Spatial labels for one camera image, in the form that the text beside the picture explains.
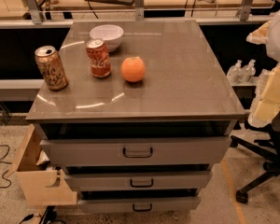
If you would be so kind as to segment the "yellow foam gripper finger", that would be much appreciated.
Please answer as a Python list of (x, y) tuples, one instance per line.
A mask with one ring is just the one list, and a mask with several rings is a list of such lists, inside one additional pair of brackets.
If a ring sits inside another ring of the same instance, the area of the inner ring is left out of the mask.
[(263, 69), (259, 75), (256, 97), (253, 99), (248, 123), (264, 127), (280, 112), (280, 63), (272, 70)]

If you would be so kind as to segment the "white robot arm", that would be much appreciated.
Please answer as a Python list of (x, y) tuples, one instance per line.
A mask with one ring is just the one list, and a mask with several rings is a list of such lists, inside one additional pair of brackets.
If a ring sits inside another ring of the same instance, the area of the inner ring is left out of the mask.
[(267, 56), (277, 61), (275, 68), (259, 75), (256, 97), (248, 116), (250, 125), (264, 127), (280, 112), (280, 10), (270, 21), (250, 33), (246, 40), (257, 45), (264, 44)]

